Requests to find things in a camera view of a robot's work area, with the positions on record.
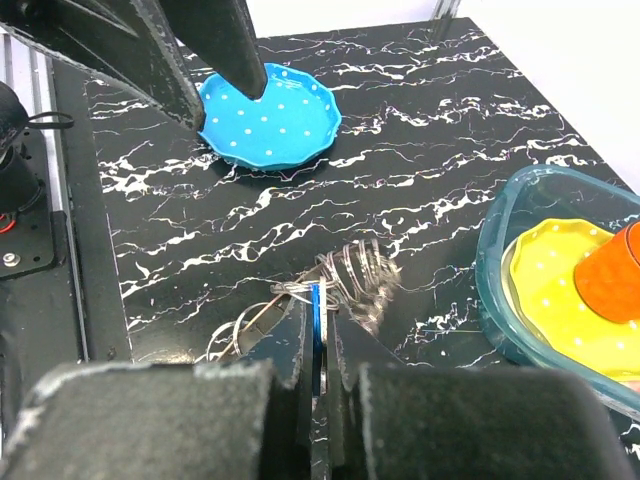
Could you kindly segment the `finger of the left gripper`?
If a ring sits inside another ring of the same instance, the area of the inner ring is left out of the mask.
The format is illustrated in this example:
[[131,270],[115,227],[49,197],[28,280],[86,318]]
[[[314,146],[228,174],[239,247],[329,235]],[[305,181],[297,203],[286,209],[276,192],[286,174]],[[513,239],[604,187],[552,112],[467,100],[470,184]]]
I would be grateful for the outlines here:
[[202,127],[202,102],[158,1],[3,1],[1,27],[186,129]]
[[262,97],[267,74],[245,1],[165,0],[160,5],[174,36],[245,97]]

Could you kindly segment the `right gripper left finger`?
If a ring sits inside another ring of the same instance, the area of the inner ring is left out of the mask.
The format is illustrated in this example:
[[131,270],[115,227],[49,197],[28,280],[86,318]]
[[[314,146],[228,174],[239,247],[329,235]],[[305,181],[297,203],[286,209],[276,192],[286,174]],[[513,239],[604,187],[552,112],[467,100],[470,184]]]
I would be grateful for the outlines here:
[[311,313],[298,301],[231,363],[63,364],[31,389],[5,479],[306,479]]

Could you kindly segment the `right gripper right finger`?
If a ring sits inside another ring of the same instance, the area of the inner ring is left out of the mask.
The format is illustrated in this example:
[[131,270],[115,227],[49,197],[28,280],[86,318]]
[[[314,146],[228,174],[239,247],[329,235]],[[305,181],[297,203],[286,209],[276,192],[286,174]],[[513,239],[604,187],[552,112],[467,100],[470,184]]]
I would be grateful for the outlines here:
[[562,370],[408,366],[355,322],[327,327],[336,479],[633,479],[605,407]]

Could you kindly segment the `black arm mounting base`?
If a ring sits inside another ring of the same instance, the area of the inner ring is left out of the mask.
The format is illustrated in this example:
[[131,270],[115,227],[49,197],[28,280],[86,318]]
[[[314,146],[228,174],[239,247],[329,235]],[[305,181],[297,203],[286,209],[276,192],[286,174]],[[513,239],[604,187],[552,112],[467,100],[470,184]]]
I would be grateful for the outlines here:
[[128,361],[122,332],[86,309],[70,218],[54,207],[46,129],[71,116],[31,116],[1,86],[1,428],[9,434],[29,390],[54,367]]

